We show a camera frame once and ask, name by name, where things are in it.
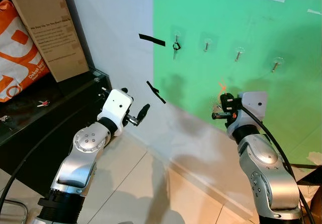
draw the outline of metal chair leg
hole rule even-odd
[[[28,208],[26,207],[26,205],[24,203],[14,201],[14,200],[5,200],[5,203],[22,207],[25,211],[25,214],[24,214],[24,218],[21,221],[21,224],[26,224],[27,217],[28,217]]]

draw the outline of cardboard box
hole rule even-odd
[[[12,0],[57,82],[89,70],[65,0]]]

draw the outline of orange and white bag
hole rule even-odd
[[[14,5],[0,2],[0,102],[49,73]]]

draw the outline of robotic arm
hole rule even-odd
[[[38,202],[43,208],[33,224],[77,223],[104,146],[121,135],[128,122],[138,126],[150,107],[145,105],[136,118],[130,116],[133,98],[126,93],[127,89],[112,90],[98,121],[75,134],[72,150],[60,165],[48,196]]]
[[[260,121],[265,117],[266,92],[244,92],[220,97],[223,113],[213,119],[227,119],[227,135],[238,145],[239,163],[247,175],[261,224],[301,224],[299,190],[285,170],[282,158],[268,138],[259,133],[258,124],[242,110],[252,112]]]

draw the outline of green screen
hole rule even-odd
[[[221,86],[266,91],[265,125],[290,162],[321,148],[321,0],[154,0],[154,85],[170,103],[215,127]],[[172,44],[178,36],[176,58]],[[238,61],[237,52],[243,49]],[[276,58],[278,67],[272,69]]]

